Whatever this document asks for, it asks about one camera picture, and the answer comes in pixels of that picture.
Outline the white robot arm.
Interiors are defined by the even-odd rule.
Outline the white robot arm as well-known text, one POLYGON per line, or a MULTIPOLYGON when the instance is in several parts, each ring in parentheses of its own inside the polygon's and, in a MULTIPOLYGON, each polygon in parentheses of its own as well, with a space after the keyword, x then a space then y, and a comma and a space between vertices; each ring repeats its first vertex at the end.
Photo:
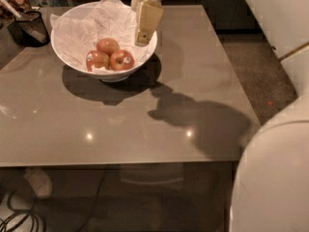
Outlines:
POLYGON ((229 232, 309 232, 309 0, 245 0, 297 99, 254 135, 239 161, 229 232))

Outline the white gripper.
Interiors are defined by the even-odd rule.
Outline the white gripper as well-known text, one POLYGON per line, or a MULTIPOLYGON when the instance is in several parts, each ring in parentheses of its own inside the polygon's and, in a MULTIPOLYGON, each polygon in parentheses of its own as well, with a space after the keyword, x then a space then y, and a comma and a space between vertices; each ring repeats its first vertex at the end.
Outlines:
POLYGON ((136 12, 135 44, 148 45, 163 15, 160 0, 131 0, 131 9, 136 12))

